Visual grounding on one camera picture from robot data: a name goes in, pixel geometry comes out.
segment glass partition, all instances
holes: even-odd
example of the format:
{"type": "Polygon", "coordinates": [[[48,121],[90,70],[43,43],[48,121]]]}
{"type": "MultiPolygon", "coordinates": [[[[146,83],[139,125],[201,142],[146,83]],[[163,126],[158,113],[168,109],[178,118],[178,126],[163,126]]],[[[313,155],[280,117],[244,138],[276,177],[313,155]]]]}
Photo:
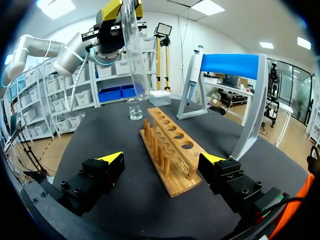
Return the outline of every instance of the glass partition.
{"type": "Polygon", "coordinates": [[[268,59],[269,72],[276,64],[278,75],[278,101],[293,110],[293,117],[306,124],[311,100],[312,77],[309,72],[275,59],[268,59]]]}

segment ceiling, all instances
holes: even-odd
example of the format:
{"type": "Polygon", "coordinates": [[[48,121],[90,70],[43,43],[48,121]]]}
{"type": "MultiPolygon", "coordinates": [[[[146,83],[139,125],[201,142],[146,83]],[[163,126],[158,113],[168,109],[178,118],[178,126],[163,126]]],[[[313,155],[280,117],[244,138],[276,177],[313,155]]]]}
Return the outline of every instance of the ceiling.
{"type": "MultiPolygon", "coordinates": [[[[37,6],[32,6],[17,32],[18,37],[30,34],[45,38],[62,27],[95,16],[108,2],[108,0],[72,1],[76,5],[76,10],[56,20],[51,20],[37,6]]],[[[211,16],[187,7],[198,1],[142,0],[142,3],[145,11],[189,17],[228,36],[249,52],[277,55],[310,67],[314,65],[312,49],[309,51],[297,45],[297,37],[307,40],[308,38],[298,27],[296,18],[291,16],[279,0],[213,0],[225,11],[211,16]],[[262,48],[259,42],[273,43],[274,49],[262,48]]]]}

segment wooden floor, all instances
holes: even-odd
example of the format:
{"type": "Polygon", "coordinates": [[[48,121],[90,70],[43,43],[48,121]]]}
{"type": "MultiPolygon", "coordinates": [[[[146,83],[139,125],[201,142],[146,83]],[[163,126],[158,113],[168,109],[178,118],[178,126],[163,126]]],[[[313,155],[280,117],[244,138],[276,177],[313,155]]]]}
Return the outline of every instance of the wooden floor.
{"type": "MultiPolygon", "coordinates": [[[[233,112],[241,115],[245,111],[245,107],[245,105],[236,105],[231,107],[230,109],[233,112]]],[[[238,124],[240,124],[242,121],[241,119],[234,115],[231,115],[230,113],[227,113],[226,117],[237,122],[238,124]]],[[[260,132],[259,135],[270,143],[275,144],[285,122],[285,117],[286,114],[280,111],[274,128],[271,128],[270,123],[267,123],[265,126],[265,131],[260,132]]],[[[60,160],[72,135],[72,133],[68,133],[63,134],[61,138],[56,137],[54,140],[52,140],[51,138],[46,138],[36,140],[33,143],[29,143],[37,158],[41,159],[41,164],[47,169],[50,176],[55,175],[60,160]]],[[[308,140],[308,136],[306,134],[306,126],[291,117],[285,136],[283,137],[279,148],[286,155],[288,155],[288,157],[296,161],[303,167],[303,169],[307,171],[307,156],[310,153],[312,145],[313,143],[308,140]]],[[[14,150],[25,167],[31,170],[35,169],[26,154],[23,152],[20,145],[15,146],[14,150]]],[[[21,166],[12,149],[9,149],[8,153],[13,156],[14,162],[17,165],[21,166]]],[[[16,167],[16,169],[16,172],[20,172],[20,176],[23,178],[22,169],[19,167],[16,167]]]]}

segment desk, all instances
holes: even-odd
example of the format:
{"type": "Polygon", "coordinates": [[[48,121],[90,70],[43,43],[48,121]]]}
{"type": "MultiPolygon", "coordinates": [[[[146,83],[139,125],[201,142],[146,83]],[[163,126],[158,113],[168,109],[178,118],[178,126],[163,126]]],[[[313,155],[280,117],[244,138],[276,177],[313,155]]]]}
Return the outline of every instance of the desk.
{"type": "Polygon", "coordinates": [[[207,78],[207,77],[204,78],[204,83],[212,85],[212,86],[214,86],[214,87],[216,87],[218,89],[223,89],[226,92],[232,92],[232,93],[239,94],[239,95],[247,97],[247,103],[246,103],[246,107],[245,107],[245,111],[244,111],[244,115],[243,116],[241,116],[241,115],[239,115],[239,114],[237,114],[237,113],[235,113],[235,112],[233,112],[231,110],[228,110],[228,113],[242,118],[241,125],[245,126],[246,120],[247,120],[247,116],[248,116],[248,113],[249,113],[249,109],[250,109],[250,105],[251,105],[252,99],[254,98],[254,94],[252,92],[247,92],[247,91],[244,91],[242,89],[238,89],[238,88],[234,88],[234,87],[231,87],[231,86],[225,86],[225,85],[222,85],[222,84],[215,83],[215,81],[213,79],[210,79],[210,78],[207,78]]]}
{"type": "MultiPolygon", "coordinates": [[[[274,103],[273,101],[268,101],[267,100],[267,103],[273,105],[273,106],[278,106],[276,103],[274,103]]],[[[284,135],[287,131],[287,127],[289,125],[289,121],[290,121],[290,118],[291,118],[291,114],[294,113],[294,111],[292,110],[292,108],[288,105],[285,105],[283,104],[282,102],[279,102],[279,109],[284,111],[285,114],[286,114],[286,117],[285,117],[285,121],[284,121],[284,124],[283,124],[283,127],[282,127],[282,130],[281,130],[281,133],[280,133],[280,136],[278,138],[278,140],[276,141],[275,143],[275,146],[278,148],[282,139],[284,138],[284,135]]]]}
{"type": "MultiPolygon", "coordinates": [[[[229,156],[243,127],[215,112],[178,120],[179,104],[179,100],[172,99],[171,105],[160,108],[205,151],[229,156]]],[[[147,109],[153,107],[149,101],[142,103],[143,116],[149,122],[147,109]]],[[[199,108],[191,102],[185,110],[199,108]]],[[[76,175],[88,158],[123,151],[125,170],[110,194],[104,194],[83,215],[84,220],[102,230],[131,236],[218,240],[231,233],[240,216],[232,212],[221,195],[214,195],[204,180],[183,194],[169,196],[141,139],[139,131],[143,127],[143,120],[129,119],[126,102],[88,110],[64,151],[53,184],[59,188],[60,181],[76,175]]],[[[265,192],[276,187],[294,196],[307,177],[297,163],[261,137],[241,163],[248,176],[262,181],[265,192]]]]}

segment computer monitor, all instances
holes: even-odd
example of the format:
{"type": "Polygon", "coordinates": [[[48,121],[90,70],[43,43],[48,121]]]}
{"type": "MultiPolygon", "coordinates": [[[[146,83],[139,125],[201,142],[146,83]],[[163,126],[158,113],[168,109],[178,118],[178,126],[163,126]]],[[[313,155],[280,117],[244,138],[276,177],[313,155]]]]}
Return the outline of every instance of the computer monitor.
{"type": "Polygon", "coordinates": [[[222,83],[228,86],[237,86],[238,76],[226,74],[222,80],[222,83]]]}

